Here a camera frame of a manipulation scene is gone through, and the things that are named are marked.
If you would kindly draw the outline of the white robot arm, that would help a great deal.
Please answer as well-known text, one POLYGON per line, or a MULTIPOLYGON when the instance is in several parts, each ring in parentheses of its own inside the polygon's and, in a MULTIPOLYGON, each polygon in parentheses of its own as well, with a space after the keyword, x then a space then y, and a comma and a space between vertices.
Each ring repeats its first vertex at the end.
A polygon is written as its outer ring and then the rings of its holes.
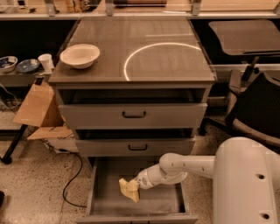
POLYGON ((279 224, 280 156, 246 137, 227 139, 213 156, 166 153, 131 181, 120 179, 119 186, 138 202, 140 189, 177 184, 189 173, 213 181, 213 224, 279 224))

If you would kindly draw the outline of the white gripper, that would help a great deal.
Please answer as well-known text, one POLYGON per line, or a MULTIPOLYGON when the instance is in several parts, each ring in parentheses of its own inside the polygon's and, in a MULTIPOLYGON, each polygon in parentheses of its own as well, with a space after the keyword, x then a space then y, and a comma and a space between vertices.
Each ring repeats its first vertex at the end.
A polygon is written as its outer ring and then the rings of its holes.
POLYGON ((182 182, 187 177, 186 172, 178 172, 177 174, 168 174, 159 164, 155 164, 138 173, 136 179, 126 181, 124 178, 119 180, 121 193, 133 200, 135 203, 139 201, 139 188, 148 190, 158 185, 175 185, 182 182))

